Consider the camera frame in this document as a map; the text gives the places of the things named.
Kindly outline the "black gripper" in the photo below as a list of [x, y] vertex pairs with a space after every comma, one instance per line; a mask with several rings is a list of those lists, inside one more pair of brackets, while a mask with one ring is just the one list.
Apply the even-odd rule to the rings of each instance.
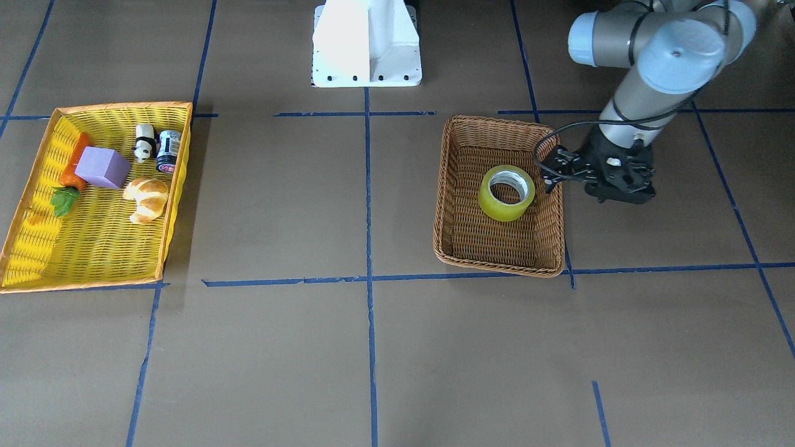
[[600, 203], [645, 204], [656, 196], [652, 145], [636, 139], [625, 148], [607, 139], [599, 127], [591, 127], [579, 153], [593, 171], [594, 181], [585, 184], [585, 193]]

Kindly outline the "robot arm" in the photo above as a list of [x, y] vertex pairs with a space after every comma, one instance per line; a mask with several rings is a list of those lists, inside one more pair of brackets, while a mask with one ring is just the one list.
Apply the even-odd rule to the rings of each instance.
[[571, 59], [627, 74], [569, 162], [599, 201], [647, 203], [655, 195], [654, 139], [756, 34], [741, 1], [622, 1], [585, 12], [568, 33]]

